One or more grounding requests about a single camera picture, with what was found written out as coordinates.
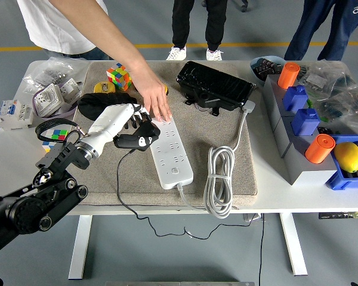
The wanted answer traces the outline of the person's left hand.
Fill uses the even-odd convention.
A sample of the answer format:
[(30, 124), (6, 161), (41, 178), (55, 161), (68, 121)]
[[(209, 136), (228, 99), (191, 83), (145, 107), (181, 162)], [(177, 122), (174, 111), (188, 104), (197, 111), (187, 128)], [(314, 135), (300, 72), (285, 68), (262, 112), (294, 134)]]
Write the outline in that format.
[(165, 85), (157, 78), (133, 78), (134, 85), (143, 97), (144, 106), (148, 112), (159, 121), (170, 122), (172, 113), (168, 104)]

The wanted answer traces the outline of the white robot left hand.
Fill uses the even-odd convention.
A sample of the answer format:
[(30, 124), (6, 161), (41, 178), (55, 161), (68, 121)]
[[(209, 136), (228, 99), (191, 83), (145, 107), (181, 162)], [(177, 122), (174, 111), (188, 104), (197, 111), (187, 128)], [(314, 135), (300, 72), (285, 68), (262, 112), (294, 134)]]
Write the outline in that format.
[[(119, 132), (128, 121), (132, 121), (133, 127), (140, 122), (140, 126), (133, 134), (120, 135)], [(118, 148), (144, 151), (158, 139), (160, 133), (152, 123), (149, 112), (142, 105), (111, 105), (106, 107), (95, 120), (88, 135), (78, 143), (78, 147), (93, 158), (101, 156), (108, 142), (113, 142)]]

